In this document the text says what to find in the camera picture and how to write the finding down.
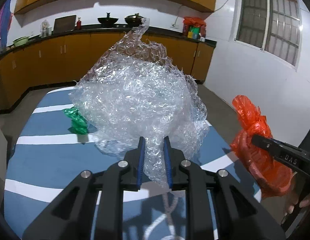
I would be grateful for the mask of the person's hand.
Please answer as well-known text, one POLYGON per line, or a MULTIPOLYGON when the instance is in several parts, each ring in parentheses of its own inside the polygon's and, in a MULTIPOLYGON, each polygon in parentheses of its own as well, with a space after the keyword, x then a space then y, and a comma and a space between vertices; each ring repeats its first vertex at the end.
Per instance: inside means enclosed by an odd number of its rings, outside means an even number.
POLYGON ((291 214, 296 205, 299 205, 300 208, 310 206, 310 194, 308 194, 301 202, 299 203, 299 194, 296 190, 296 179, 293 177, 291 181, 290 190, 287 194, 285 205, 284 205, 284 215, 291 214))

